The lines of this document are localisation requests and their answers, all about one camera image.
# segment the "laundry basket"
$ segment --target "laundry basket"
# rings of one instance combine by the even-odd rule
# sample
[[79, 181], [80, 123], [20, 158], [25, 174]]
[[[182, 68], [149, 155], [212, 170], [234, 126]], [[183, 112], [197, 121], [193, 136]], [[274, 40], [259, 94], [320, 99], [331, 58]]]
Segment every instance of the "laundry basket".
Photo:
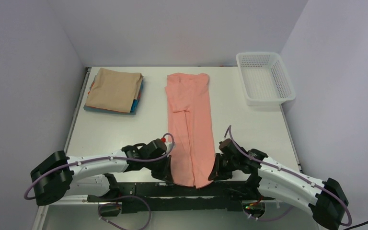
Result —
[[296, 97], [279, 54], [238, 53], [236, 61], [248, 105], [277, 105]]

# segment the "folded pink shirt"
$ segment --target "folded pink shirt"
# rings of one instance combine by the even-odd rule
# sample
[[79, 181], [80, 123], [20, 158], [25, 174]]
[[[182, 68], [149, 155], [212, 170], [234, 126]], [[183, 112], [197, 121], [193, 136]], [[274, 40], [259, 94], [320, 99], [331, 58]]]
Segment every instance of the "folded pink shirt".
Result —
[[167, 76], [168, 131], [174, 135], [171, 171], [175, 184], [200, 188], [215, 161], [207, 74]]

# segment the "white wall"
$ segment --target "white wall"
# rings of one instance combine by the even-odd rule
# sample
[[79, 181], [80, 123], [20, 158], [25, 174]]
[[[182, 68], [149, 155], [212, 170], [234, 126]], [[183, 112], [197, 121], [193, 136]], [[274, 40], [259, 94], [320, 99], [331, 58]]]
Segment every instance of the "white wall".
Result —
[[297, 93], [285, 111], [304, 172], [338, 180], [354, 224], [367, 220], [368, 1], [309, 0], [281, 55]]
[[280, 52], [307, 0], [48, 0], [86, 66], [219, 66]]
[[63, 149], [84, 68], [46, 0], [0, 1], [0, 230], [30, 229], [30, 171]]

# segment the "tabletop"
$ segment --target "tabletop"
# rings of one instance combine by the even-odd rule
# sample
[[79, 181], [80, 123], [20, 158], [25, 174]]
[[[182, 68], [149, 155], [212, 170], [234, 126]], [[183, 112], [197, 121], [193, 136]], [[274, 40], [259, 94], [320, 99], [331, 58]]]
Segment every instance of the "tabletop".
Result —
[[[104, 67], [121, 72], [140, 72], [144, 88], [135, 115], [85, 111], [89, 87], [100, 67], [92, 67], [82, 92], [70, 132], [68, 156], [109, 154], [126, 145], [149, 143], [167, 132], [167, 75], [181, 72], [209, 75], [212, 132], [215, 152], [226, 129], [245, 149], [258, 149], [281, 164], [298, 171], [297, 159], [279, 105], [247, 106], [237, 67]], [[248, 174], [233, 172], [232, 181], [244, 181]], [[160, 182], [148, 169], [115, 173], [119, 182]]]

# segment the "beige fabric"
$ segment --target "beige fabric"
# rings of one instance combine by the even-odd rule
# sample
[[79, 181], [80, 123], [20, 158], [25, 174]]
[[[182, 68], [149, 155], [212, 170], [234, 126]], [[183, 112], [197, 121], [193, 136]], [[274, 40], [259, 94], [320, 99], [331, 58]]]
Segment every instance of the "beige fabric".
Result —
[[85, 103], [86, 106], [130, 113], [138, 97], [141, 73], [117, 72], [100, 68]]

